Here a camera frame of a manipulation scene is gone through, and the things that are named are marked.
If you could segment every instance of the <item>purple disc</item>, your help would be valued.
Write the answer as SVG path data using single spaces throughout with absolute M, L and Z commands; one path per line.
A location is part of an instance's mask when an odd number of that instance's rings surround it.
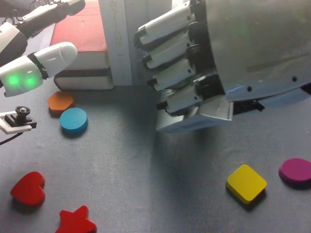
M 282 164 L 278 174 L 290 184 L 304 184 L 311 181 L 311 163 L 305 159 L 289 159 Z

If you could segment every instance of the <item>red star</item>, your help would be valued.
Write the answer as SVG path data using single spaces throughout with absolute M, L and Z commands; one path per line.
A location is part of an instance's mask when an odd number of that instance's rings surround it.
M 85 205 L 75 212 L 62 210 L 61 224 L 55 233 L 95 233 L 96 225 L 88 220 L 88 209 Z

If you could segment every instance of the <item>purple block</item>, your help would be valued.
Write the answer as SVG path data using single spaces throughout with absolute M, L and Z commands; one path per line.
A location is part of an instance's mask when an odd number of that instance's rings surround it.
M 305 159 L 286 160 L 278 170 L 280 178 L 293 185 L 303 185 L 311 181 L 311 163 Z

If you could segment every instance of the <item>yellow block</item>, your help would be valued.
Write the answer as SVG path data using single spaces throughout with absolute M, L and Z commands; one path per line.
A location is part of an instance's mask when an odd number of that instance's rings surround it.
M 233 172 L 226 182 L 226 187 L 244 204 L 251 203 L 266 186 L 267 182 L 246 164 Z

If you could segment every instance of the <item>colored block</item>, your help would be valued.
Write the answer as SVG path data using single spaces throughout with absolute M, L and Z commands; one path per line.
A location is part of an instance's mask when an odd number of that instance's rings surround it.
M 311 181 L 311 163 L 305 159 L 286 160 L 278 170 L 280 178 L 293 185 L 304 185 Z
M 45 199 L 44 177 L 33 171 L 21 178 L 11 190 L 11 196 L 28 206 L 39 206 Z
M 60 125 L 68 133 L 82 133 L 87 128 L 86 112 L 81 108 L 70 108 L 60 116 Z
M 267 182 L 246 164 L 239 167 L 226 182 L 226 187 L 244 204 L 250 204 L 266 186 Z
M 60 226 L 55 233 L 94 233 L 96 225 L 88 220 L 88 209 L 85 205 L 75 212 L 62 210 Z
M 74 107 L 74 100 L 70 93 L 58 91 L 48 99 L 48 104 L 51 112 L 60 116 L 67 109 Z

